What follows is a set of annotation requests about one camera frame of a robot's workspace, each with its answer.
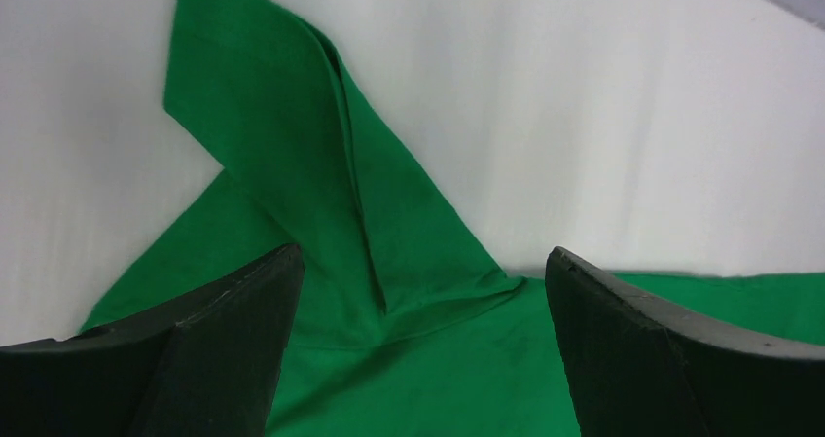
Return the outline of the green t-shirt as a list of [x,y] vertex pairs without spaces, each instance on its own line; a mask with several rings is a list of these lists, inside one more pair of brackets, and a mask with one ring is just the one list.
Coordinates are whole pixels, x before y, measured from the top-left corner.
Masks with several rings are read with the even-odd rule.
[[824,341],[824,36],[759,0],[176,0],[164,111],[220,165],[93,328],[294,243],[268,436],[580,436],[564,246]]

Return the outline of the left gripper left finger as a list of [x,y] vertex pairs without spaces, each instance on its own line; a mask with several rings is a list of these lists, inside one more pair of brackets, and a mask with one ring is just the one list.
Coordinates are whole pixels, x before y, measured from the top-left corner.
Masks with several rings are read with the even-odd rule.
[[280,246],[64,341],[1,350],[5,436],[260,436],[305,274]]

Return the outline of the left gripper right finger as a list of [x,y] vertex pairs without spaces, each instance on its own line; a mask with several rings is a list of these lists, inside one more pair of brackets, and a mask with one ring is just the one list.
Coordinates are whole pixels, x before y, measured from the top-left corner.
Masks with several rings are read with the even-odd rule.
[[824,349],[689,310],[573,252],[545,289],[585,436],[820,436]]

